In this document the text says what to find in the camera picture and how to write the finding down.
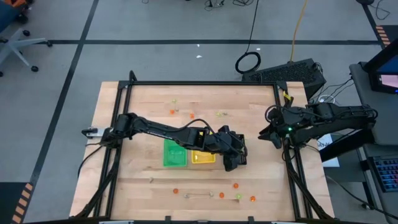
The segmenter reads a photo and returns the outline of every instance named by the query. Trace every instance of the yellow cable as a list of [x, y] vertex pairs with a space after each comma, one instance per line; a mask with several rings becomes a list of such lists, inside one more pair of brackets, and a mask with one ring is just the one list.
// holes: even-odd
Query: yellow cable
[[293, 62], [294, 42], [295, 42], [295, 40], [296, 40], [296, 32], [297, 32], [297, 29], [299, 28], [301, 19], [303, 18], [304, 10], [305, 10], [305, 7], [307, 6], [307, 2], [308, 2], [308, 0], [305, 0], [305, 1], [304, 1], [304, 5], [303, 5], [303, 8], [301, 9], [300, 17], [299, 17], [299, 19], [298, 19], [298, 21], [297, 21], [296, 28], [294, 29], [293, 42], [292, 42], [292, 53], [290, 54], [290, 61], [291, 61], [291, 62]]

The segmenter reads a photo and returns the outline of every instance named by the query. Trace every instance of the computer monitor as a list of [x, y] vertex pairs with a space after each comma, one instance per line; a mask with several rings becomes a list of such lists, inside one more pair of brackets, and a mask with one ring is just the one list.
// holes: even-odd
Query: computer monitor
[[364, 70], [373, 91], [398, 94], [398, 39], [372, 58]]

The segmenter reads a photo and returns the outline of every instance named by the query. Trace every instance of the yellow tray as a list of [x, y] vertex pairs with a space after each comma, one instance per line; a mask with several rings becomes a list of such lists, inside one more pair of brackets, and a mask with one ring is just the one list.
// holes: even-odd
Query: yellow tray
[[216, 155], [209, 152], [192, 151], [191, 155], [193, 164], [216, 162]]

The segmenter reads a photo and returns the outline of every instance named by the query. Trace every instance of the green tray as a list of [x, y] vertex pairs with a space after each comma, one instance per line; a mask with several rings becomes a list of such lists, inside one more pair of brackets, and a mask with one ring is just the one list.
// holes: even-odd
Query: green tray
[[163, 166], [185, 167], [187, 166], [187, 150], [179, 146], [173, 140], [164, 140]]

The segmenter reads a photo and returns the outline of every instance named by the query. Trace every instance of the wooden table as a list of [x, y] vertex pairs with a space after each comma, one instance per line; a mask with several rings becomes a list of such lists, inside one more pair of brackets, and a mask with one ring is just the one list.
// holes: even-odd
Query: wooden table
[[[117, 85], [117, 82], [102, 83], [93, 118], [94, 127], [110, 125]], [[302, 83], [288, 83], [288, 88], [290, 95], [295, 97], [294, 105], [307, 103]], [[248, 164], [225, 172], [221, 156], [216, 157], [214, 164], [192, 164], [191, 152], [188, 151], [186, 167], [166, 168], [163, 166], [164, 140], [137, 134], [132, 141], [125, 139], [123, 142], [111, 219], [164, 220], [170, 215], [172, 220], [245, 221], [248, 216], [253, 216], [256, 221], [294, 220], [282, 151], [269, 141], [257, 139], [258, 132], [268, 125], [264, 112], [273, 104], [275, 99], [271, 86], [133, 86], [129, 112], [175, 127], [191, 121], [190, 113], [194, 113], [195, 118], [206, 120], [215, 130], [227, 124], [231, 130], [245, 135]], [[170, 114], [175, 107], [178, 112]], [[203, 127], [201, 123], [193, 126]], [[88, 146], [85, 156], [96, 148]], [[301, 152], [308, 189], [333, 216], [320, 156], [308, 148]], [[83, 166], [70, 215], [82, 210], [97, 190], [103, 157], [104, 149]], [[234, 183], [239, 184], [238, 189], [233, 188]], [[173, 189], [179, 189], [179, 193], [174, 194]], [[185, 193], [209, 191], [215, 196], [183, 197]], [[220, 192], [224, 193], [224, 198], [219, 198]], [[242, 195], [241, 200], [235, 198], [236, 194]], [[304, 217], [298, 189], [297, 194], [300, 213]], [[251, 196], [256, 197], [255, 202], [250, 201]], [[108, 193], [105, 193], [101, 214], [104, 214], [107, 197]]]

